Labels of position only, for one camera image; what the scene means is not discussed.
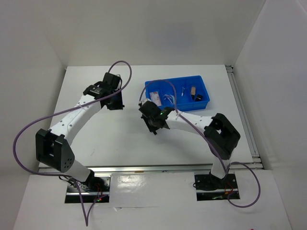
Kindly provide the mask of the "purple eyelash curler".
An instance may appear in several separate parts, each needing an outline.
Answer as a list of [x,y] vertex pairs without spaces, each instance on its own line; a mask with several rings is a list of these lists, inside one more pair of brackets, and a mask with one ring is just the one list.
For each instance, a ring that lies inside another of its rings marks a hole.
[[163,99],[164,99],[164,100],[168,100],[168,101],[170,102],[170,100],[169,100],[169,94],[164,94],[164,95],[163,95]]

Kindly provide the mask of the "clear false eyelash box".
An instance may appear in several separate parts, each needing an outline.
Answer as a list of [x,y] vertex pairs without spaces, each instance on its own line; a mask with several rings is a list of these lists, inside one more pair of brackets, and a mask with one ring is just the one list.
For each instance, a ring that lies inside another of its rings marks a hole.
[[159,92],[150,92],[150,99],[152,102],[154,102],[157,106],[161,106],[161,99],[159,96]]

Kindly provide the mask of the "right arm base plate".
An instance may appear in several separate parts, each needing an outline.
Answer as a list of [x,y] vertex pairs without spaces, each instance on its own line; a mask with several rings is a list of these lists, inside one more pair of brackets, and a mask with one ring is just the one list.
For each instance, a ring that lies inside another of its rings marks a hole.
[[211,174],[194,175],[193,187],[196,189],[197,201],[216,201],[230,199],[240,199],[236,176],[234,173],[228,174],[224,179],[219,179]]

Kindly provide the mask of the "black round compact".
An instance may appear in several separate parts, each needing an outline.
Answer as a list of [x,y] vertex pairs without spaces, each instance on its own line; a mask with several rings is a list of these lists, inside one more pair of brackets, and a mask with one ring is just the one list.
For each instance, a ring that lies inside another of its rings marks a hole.
[[196,102],[202,101],[202,99],[203,99],[203,96],[200,95],[200,94],[197,94],[196,97],[195,97]]

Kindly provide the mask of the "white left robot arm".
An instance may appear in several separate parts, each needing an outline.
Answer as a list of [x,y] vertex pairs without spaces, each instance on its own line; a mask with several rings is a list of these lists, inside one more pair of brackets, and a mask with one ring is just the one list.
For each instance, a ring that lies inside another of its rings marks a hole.
[[40,129],[36,133],[36,159],[76,179],[77,185],[84,191],[104,189],[105,181],[75,159],[71,144],[83,126],[104,106],[109,110],[124,108],[119,91],[121,84],[119,75],[107,72],[102,81],[88,86],[73,111],[67,113],[49,130]]

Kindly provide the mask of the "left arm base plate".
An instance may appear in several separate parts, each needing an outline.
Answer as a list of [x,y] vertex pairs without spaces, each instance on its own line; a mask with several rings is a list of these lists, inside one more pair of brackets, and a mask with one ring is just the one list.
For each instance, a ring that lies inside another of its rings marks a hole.
[[[80,204],[79,192],[76,184],[68,177],[61,177],[61,180],[67,182],[67,190],[65,196],[65,204]],[[105,182],[104,185],[95,185],[94,189],[90,189],[82,183],[78,182],[81,195],[84,203],[92,203],[97,199],[97,203],[108,203],[110,200],[110,175],[103,175],[101,179]]]

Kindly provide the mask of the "blue plastic organizer bin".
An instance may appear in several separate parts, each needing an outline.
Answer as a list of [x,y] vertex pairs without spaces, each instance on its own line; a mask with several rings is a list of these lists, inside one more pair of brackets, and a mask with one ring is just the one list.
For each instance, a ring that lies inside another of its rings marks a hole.
[[[191,87],[196,87],[196,94],[191,95]],[[189,76],[189,77],[179,77],[170,78],[165,80],[152,80],[145,82],[145,96],[150,99],[150,92],[159,92],[161,99],[160,109],[165,107],[173,107],[174,105],[180,111],[194,111],[202,110],[207,107],[210,101],[209,94],[203,82],[201,76]],[[182,87],[185,87],[185,94],[181,96]],[[168,100],[163,99],[164,94],[173,95],[175,97],[175,104],[171,105]],[[196,102],[195,97],[197,94],[203,96],[202,101]]]

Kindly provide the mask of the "aluminium side rail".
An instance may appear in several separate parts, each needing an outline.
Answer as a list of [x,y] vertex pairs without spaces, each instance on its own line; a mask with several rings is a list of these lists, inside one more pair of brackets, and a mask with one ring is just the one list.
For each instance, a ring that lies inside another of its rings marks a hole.
[[257,144],[255,142],[255,139],[254,139],[254,136],[253,136],[253,133],[252,133],[252,130],[251,130],[251,126],[250,126],[250,123],[249,123],[249,120],[248,120],[248,117],[247,117],[247,113],[246,113],[246,110],[244,108],[243,100],[242,100],[242,97],[240,95],[239,88],[238,88],[238,85],[237,85],[237,82],[236,82],[236,79],[235,79],[234,68],[233,68],[233,66],[225,65],[225,69],[226,69],[226,72],[227,72],[227,75],[228,75],[228,78],[229,78],[229,81],[230,81],[230,84],[231,84],[231,88],[232,88],[232,91],[233,91],[233,94],[234,94],[234,97],[235,97],[235,101],[236,101],[236,104],[237,104],[237,107],[238,107],[238,112],[240,114],[243,129],[244,129],[244,132],[245,132],[245,135],[246,135],[246,138],[247,138],[250,153],[251,153],[251,156],[252,156],[252,159],[253,159],[252,164],[256,165],[256,166],[254,166],[254,168],[263,169],[263,164],[262,164],[261,157],[259,155],[258,147],[257,147]]

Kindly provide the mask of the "aluminium front rail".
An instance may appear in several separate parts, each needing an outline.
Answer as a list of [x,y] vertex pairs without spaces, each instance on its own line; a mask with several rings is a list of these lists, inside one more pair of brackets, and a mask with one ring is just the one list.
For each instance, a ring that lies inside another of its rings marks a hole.
[[212,164],[90,167],[96,173],[143,173],[210,170]]

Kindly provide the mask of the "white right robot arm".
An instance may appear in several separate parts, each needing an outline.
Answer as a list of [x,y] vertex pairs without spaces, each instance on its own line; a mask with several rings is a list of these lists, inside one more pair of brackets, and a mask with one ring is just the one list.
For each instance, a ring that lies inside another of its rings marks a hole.
[[209,182],[215,188],[226,182],[230,159],[241,135],[225,115],[200,116],[185,113],[172,107],[161,110],[149,99],[139,102],[141,118],[150,132],[157,134],[159,129],[177,129],[200,135],[215,156],[209,173]]

